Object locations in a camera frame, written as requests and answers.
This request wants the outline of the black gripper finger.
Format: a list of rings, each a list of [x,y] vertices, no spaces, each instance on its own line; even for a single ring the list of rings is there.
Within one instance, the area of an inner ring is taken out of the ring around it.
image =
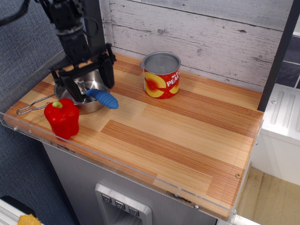
[[[113,63],[108,55],[100,55],[98,58],[98,63],[98,70],[102,81],[106,87],[111,89],[114,86]]]
[[[73,99],[78,103],[84,102],[84,96],[80,93],[80,90],[77,84],[74,82],[73,78],[70,76],[62,76],[61,79],[64,87],[71,94]]]

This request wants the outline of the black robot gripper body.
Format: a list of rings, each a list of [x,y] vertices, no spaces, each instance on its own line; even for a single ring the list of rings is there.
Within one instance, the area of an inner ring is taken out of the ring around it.
[[[104,52],[92,55],[82,31],[68,35],[59,35],[58,37],[66,54],[62,61],[50,69],[58,86],[64,86],[61,79],[62,76],[77,78],[92,70],[98,70],[98,58],[100,55],[108,55],[113,64],[116,61],[110,43],[105,44]]]

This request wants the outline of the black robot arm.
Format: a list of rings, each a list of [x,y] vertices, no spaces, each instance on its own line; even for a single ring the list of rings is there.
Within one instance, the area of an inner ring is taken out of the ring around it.
[[[41,0],[39,2],[63,47],[65,57],[51,67],[57,86],[67,89],[77,102],[84,101],[74,79],[98,70],[104,85],[114,86],[111,44],[105,42],[100,4],[97,0]]]

